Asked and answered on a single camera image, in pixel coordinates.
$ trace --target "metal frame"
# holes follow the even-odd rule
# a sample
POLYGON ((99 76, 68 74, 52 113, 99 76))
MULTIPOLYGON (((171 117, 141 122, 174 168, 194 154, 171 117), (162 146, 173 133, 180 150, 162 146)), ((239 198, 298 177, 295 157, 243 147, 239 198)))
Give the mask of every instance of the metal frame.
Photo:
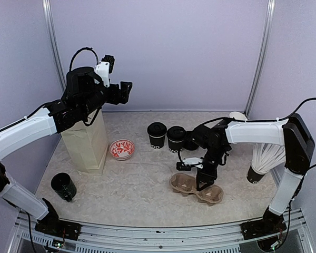
POLYGON ((44 16, 46 19, 46 25, 48 29, 48 34, 52 46, 52 52, 54 57, 54 62, 57 70, 58 79, 60 81, 62 92, 64 92, 66 84, 65 84, 65 78, 63 74, 60 54, 58 52, 57 48, 57 42, 56 42, 56 36, 55 36, 55 28, 54 28, 54 22, 53 22, 53 16, 52 16, 52 9, 51 9, 51 1, 50 0, 42 0, 43 3, 43 11, 44 16))
MULTIPOLYGON (((288 211, 284 214, 288 223, 288 211)), ((180 252, 183 253, 236 253, 240 252, 240 244, 253 241, 244 240, 240 224, 246 221, 230 222, 211 226, 179 227, 179 228, 138 228, 96 225, 80 222, 82 225, 78 241, 66 240, 63 252, 84 253, 136 253, 136 252, 180 252)), ((51 245, 61 238, 45 235, 33 229, 35 244, 51 245)), ((304 252, 313 253, 311 237, 300 209, 291 212, 290 230, 298 230, 304 252)), ((20 212, 13 231, 13 241, 8 253, 16 253, 20 240, 29 240, 28 217, 20 212)))
POLYGON ((264 23, 264 29, 263 29, 263 36, 262 36, 262 43, 261 43, 261 49, 259 54, 258 63, 256 65, 256 70, 254 74, 252 89, 248 97, 247 105, 244 110, 245 115, 249 116, 252 106, 255 100, 256 92, 258 90, 259 81, 262 73, 263 63, 267 51, 268 46, 268 40, 270 36, 270 30, 273 22, 273 15, 274 15, 274 9, 275 9, 275 0, 268 0, 268 7, 267 7, 267 14, 266 19, 264 23))

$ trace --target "table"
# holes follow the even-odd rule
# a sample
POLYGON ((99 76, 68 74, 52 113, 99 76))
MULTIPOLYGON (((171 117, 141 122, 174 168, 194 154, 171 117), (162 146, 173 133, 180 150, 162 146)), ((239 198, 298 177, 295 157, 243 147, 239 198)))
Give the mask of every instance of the table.
MULTIPOLYGON (((169 179, 178 171, 177 155, 151 148, 147 126, 163 122, 168 128, 181 125, 192 130, 217 112, 120 112, 103 113, 109 142, 129 139, 135 153, 127 161, 116 161, 108 153, 102 176, 80 176, 61 140, 45 170, 36 195, 50 201, 60 218, 104 225, 133 227, 186 227, 213 225, 262 216, 276 191, 268 173, 258 184, 245 178, 252 159, 250 144, 232 145, 225 166, 218 167, 215 182, 224 190, 223 201, 214 206, 198 203, 194 195, 174 193, 169 179), (68 173, 77 187, 70 203, 50 186, 57 173, 68 173)), ((183 157, 201 157, 205 150, 182 151, 183 157)), ((185 172, 195 176, 195 171, 185 172)))

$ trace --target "purple-tinted wall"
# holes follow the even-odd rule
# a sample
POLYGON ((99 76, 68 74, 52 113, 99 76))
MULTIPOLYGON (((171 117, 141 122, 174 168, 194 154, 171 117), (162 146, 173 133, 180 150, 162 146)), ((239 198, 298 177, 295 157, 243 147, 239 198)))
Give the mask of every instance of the purple-tinted wall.
MULTIPOLYGON (((243 111, 267 1, 52 1, 63 69, 78 48, 115 56, 113 83, 132 81, 127 105, 103 110, 243 111)), ((74 66, 95 64, 91 52, 74 66)))
MULTIPOLYGON (((42 1, 0 1, 0 127, 61 96, 42 1)), ((35 191, 58 136, 38 140, 4 159, 6 170, 35 191)), ((0 199, 0 253, 17 209, 0 199)))
MULTIPOLYGON (((316 1, 277 1, 268 52, 251 118, 281 117, 316 96, 316 1)), ((299 113, 316 143, 316 102, 299 113)), ((316 163, 316 146, 312 163, 316 163)), ((316 246, 316 168, 293 202, 302 208, 316 246)))

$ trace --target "paper bag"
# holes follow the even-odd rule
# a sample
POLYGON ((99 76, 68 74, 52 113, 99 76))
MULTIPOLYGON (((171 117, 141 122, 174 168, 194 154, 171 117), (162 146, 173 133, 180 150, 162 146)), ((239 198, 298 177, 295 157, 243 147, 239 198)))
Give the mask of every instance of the paper bag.
POLYGON ((81 121, 61 135, 79 174, 102 175, 108 139, 101 111, 91 126, 81 121))

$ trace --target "brown cup holder tray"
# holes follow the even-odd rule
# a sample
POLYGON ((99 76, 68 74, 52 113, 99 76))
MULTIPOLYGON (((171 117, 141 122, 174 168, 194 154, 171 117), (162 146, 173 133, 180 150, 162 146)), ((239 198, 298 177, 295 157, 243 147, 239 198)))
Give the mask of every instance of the brown cup holder tray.
POLYGON ((223 199, 223 190, 219 186, 212 185, 197 191, 195 178, 184 173, 174 174, 170 179, 170 186, 173 192, 183 196, 194 194, 198 197, 198 202, 206 202, 209 206, 220 203, 223 199))

